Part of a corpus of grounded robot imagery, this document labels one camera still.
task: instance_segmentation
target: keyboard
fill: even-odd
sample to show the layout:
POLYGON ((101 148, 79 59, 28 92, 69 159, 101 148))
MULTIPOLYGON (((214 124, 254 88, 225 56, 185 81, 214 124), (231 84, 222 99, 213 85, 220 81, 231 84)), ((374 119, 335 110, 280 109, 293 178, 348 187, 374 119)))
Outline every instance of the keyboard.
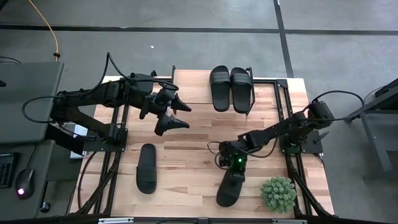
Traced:
POLYGON ((0 154, 0 189, 11 187, 17 153, 0 154))

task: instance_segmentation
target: slide sandal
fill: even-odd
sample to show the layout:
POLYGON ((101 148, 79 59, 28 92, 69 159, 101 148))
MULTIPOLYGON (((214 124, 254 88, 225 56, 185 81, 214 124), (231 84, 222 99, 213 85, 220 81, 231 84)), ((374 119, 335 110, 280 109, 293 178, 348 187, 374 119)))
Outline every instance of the slide sandal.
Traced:
POLYGON ((216 201, 222 207, 230 207, 236 203, 241 194, 243 181, 234 181, 229 170, 224 174, 218 187, 216 201))
POLYGON ((250 108, 251 77, 243 68, 233 68, 231 71, 232 99, 237 113, 246 113, 250 108))
POLYGON ((156 148, 145 144, 141 148, 137 166, 137 187, 144 194, 151 194, 156 189, 156 148))
POLYGON ((218 112, 227 111, 229 108, 229 87, 231 81, 228 68, 224 65, 215 67, 210 72, 211 98, 214 109, 218 112))

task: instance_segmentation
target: computer mouse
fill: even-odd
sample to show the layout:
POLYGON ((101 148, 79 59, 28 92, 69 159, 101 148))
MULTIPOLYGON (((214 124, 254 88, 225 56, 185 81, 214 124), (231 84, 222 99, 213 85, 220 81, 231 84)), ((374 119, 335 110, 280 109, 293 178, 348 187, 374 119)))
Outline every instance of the computer mouse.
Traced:
POLYGON ((31 168, 19 172, 15 181, 15 189, 19 199, 27 199, 33 195, 35 186, 33 176, 34 172, 31 168))

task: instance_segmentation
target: potted succulent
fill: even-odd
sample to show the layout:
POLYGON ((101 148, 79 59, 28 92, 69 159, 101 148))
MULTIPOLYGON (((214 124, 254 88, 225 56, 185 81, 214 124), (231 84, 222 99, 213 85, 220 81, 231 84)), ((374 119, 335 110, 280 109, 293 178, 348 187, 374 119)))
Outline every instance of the potted succulent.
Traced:
POLYGON ((285 177, 273 177, 261 188, 264 205, 273 212, 288 213, 295 205, 297 195, 292 181, 285 177))

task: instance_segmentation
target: green plant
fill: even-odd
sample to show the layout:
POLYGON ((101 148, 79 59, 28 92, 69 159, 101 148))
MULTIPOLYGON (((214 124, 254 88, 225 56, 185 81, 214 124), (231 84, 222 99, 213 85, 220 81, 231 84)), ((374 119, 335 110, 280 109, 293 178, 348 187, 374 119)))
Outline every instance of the green plant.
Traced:
POLYGON ((292 181, 285 177, 273 177, 261 188, 264 205, 273 212, 288 213, 295 205, 297 195, 292 181))

